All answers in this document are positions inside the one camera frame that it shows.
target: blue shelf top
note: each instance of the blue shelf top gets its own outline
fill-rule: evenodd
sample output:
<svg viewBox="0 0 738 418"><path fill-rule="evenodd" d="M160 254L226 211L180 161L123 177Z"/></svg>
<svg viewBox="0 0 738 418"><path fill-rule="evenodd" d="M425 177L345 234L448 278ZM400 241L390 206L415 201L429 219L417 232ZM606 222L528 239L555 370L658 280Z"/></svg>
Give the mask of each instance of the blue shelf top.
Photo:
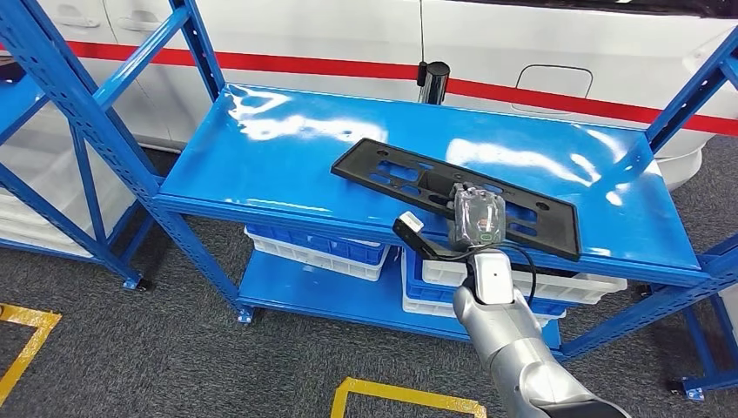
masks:
<svg viewBox="0 0 738 418"><path fill-rule="evenodd" d="M643 132L624 128L228 84L157 200L180 212L390 244L399 243L393 221L412 210L427 235L444 241L440 216L330 173L362 138L573 203L581 261L699 269Z"/></svg>
<svg viewBox="0 0 738 418"><path fill-rule="evenodd" d="M0 144L3 144L34 113L46 104L48 98L31 77L16 83L0 80Z"/></svg>
<svg viewBox="0 0 738 418"><path fill-rule="evenodd" d="M469 340L455 318L402 310L400 260L396 255L387 257L379 280L368 281L255 251L241 280L238 299L255 307ZM543 335L549 347L559 348L558 321L549 321Z"/></svg>

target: lower shelf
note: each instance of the lower shelf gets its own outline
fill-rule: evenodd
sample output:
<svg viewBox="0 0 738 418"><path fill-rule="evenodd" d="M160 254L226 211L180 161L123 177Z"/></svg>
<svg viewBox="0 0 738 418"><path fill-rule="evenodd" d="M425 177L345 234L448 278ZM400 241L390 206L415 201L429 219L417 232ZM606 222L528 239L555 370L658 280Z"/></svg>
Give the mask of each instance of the lower shelf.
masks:
<svg viewBox="0 0 738 418"><path fill-rule="evenodd" d="M387 257L379 280L372 282L254 252L238 299L255 307L468 341L466 331L454 318L402 310L400 263L395 255ZM549 321L543 337L549 347L559 348L558 321Z"/></svg>

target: car door handle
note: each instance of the car door handle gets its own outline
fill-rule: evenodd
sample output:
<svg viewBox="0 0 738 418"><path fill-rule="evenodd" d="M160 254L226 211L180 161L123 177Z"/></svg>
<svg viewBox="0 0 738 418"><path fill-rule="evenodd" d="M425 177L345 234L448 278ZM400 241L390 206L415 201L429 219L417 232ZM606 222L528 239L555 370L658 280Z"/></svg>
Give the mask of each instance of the car door handle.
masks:
<svg viewBox="0 0 738 418"><path fill-rule="evenodd" d="M51 19L54 23L76 28L97 28L100 22L83 16L55 16Z"/></svg>
<svg viewBox="0 0 738 418"><path fill-rule="evenodd" d="M155 31L161 22L146 22L145 20L132 19L130 17L120 17L116 24L119 28L125 30L134 30L136 32L152 32Z"/></svg>

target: yellow floor marking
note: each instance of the yellow floor marking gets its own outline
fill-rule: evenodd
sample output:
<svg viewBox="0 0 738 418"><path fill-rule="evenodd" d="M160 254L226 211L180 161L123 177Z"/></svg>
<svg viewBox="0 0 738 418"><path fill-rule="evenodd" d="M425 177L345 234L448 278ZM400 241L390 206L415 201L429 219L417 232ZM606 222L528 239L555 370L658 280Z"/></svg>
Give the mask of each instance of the yellow floor marking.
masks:
<svg viewBox="0 0 738 418"><path fill-rule="evenodd" d="M3 305L3 313L0 313L0 320L7 320L14 324L35 327L36 332L30 337L21 354L18 355L5 375L0 379L0 407L10 394L10 391L16 386L21 374L28 367L33 357L46 341L51 329L59 322L62 315L51 312L41 312L25 307L14 307L12 305Z"/></svg>
<svg viewBox="0 0 738 418"><path fill-rule="evenodd" d="M385 385L382 383L375 383L373 381L362 381L359 379L353 379L352 377L347 377L340 384L339 388L336 389L336 395L333 397L331 418L343 418L344 413L346 412L346 398L350 392L377 396L379 398L391 399L393 401L402 401L414 403L416 405L440 408L448 411L472 414L474 415L474 418L486 418L486 408L481 406L477 401L457 398L455 396L447 396L445 394L432 394L430 392L423 392L422 390Z"/></svg>

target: stacked crate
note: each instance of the stacked crate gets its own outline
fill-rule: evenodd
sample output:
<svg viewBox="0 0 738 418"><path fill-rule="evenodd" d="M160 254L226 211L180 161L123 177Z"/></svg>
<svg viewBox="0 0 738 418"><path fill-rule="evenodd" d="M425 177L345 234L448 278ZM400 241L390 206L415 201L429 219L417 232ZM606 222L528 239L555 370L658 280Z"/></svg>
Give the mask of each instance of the stacked crate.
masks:
<svg viewBox="0 0 738 418"><path fill-rule="evenodd" d="M257 251L370 281L379 279L388 253L392 251L394 257L395 252L401 252L402 308L412 314L454 317L453 292L467 276L465 263L423 260L407 248L275 226L247 225L245 233L253 239ZM513 281L526 296L530 294L530 273L513 272ZM538 274L531 308L544 327L550 320L566 316L568 307L597 303L603 295L626 287L624 279L593 274L574 277Z"/></svg>
<svg viewBox="0 0 738 418"><path fill-rule="evenodd" d="M105 232L110 236L135 198L89 146L87 153ZM33 129L19 129L0 147L0 162L94 237L67 126L34 124ZM91 257L74 240L3 188L0 188L0 239Z"/></svg>

